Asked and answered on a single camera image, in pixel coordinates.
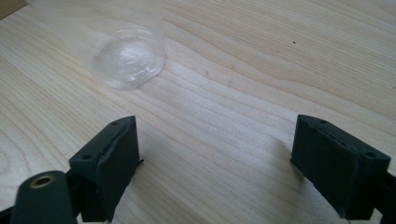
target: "wooden table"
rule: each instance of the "wooden table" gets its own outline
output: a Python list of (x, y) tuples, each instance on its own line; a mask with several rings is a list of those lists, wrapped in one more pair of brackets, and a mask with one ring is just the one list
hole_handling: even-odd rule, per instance
[(395, 1), (163, 6), (166, 63), (132, 91), (95, 82), (29, 7), (0, 21), (0, 209), (130, 115), (145, 163), (114, 223), (347, 223), (293, 171), (297, 114), (390, 155), (396, 174)]

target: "plastic cup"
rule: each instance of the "plastic cup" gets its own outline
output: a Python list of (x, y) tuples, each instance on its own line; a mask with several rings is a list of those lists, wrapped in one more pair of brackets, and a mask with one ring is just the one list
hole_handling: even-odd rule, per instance
[(161, 0), (26, 0), (109, 87), (128, 90), (163, 68)]

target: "screw hole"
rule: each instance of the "screw hole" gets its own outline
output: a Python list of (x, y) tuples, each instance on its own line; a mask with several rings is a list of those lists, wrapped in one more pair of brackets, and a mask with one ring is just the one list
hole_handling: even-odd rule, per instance
[(373, 152), (366, 152), (366, 153), (364, 153), (364, 155), (366, 155), (368, 157), (375, 157), (375, 154)]
[(30, 183), (30, 188), (41, 189), (48, 186), (54, 180), (55, 180), (55, 176), (53, 175), (43, 175), (32, 181), (32, 183)]
[(91, 155), (91, 154), (83, 155), (83, 156), (82, 156), (82, 159), (83, 159), (83, 160), (86, 160), (86, 161), (87, 161), (87, 160), (90, 160), (90, 159), (92, 159), (92, 155)]

